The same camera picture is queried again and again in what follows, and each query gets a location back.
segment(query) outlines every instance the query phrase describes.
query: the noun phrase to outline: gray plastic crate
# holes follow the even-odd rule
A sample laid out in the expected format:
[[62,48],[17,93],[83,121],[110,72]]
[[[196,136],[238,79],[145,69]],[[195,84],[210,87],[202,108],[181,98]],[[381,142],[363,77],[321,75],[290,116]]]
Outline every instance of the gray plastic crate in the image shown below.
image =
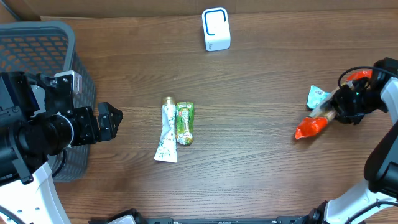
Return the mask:
[[[74,70],[83,77],[83,94],[73,99],[75,107],[95,105],[95,86],[75,52],[75,35],[63,22],[17,22],[0,24],[0,72],[25,71],[54,75]],[[80,178],[86,171],[89,146],[67,149],[67,160],[56,182]],[[62,153],[49,156],[53,171]]]

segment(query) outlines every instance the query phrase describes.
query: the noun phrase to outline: white square object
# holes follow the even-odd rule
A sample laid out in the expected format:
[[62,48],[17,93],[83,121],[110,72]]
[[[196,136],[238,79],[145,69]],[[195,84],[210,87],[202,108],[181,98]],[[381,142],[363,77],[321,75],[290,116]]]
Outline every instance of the white square object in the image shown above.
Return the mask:
[[228,13],[224,8],[205,10],[201,19],[207,51],[224,50],[231,46]]

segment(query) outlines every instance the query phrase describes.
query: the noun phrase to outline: green packet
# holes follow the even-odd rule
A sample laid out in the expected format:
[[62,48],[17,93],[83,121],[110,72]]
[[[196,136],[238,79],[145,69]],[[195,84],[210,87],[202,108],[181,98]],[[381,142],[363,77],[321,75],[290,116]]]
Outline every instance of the green packet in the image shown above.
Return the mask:
[[177,103],[177,116],[175,127],[177,128],[177,142],[189,146],[193,142],[193,103]]

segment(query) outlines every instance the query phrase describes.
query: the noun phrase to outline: wooden tabletop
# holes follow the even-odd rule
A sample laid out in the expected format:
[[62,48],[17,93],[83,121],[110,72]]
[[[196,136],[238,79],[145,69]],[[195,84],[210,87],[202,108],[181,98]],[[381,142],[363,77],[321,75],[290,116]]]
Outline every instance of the wooden tabletop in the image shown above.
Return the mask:
[[[123,111],[118,136],[91,146],[85,176],[57,184],[72,223],[136,208],[145,217],[306,215],[363,179],[391,127],[377,111],[295,141],[310,85],[398,58],[398,10],[229,15],[231,48],[206,52],[201,16],[67,21],[97,102]],[[195,140],[156,162],[161,97],[195,103]],[[390,208],[369,223],[397,223]]]

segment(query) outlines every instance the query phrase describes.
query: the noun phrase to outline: wall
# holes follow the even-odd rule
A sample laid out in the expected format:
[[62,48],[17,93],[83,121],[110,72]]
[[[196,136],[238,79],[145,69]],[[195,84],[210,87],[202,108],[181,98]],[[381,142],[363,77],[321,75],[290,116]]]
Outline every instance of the wall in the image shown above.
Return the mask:
[[0,23],[15,22],[14,17],[0,4]]
[[7,0],[24,18],[137,17],[201,14],[222,6],[229,13],[398,8],[397,0]]

